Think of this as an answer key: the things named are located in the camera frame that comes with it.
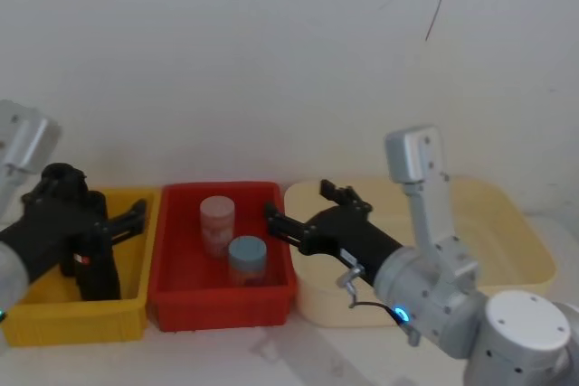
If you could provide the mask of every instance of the table surface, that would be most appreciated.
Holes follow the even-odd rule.
[[[579,243],[544,217],[531,224],[558,275],[549,297],[579,306]],[[290,316],[281,327],[161,334],[142,341],[9,349],[0,345],[0,384],[10,386],[461,386],[464,362],[394,327],[323,329]]]

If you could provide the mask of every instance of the black cable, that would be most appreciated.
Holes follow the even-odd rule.
[[[350,305],[350,309],[353,309],[356,306],[381,307],[381,308],[383,308],[384,311],[386,311],[388,313],[389,316],[392,317],[392,319],[396,322],[396,325],[403,325],[404,324],[404,320],[398,314],[396,314],[395,311],[393,311],[388,306],[383,305],[381,303],[377,303],[377,302],[354,302],[352,305]]]

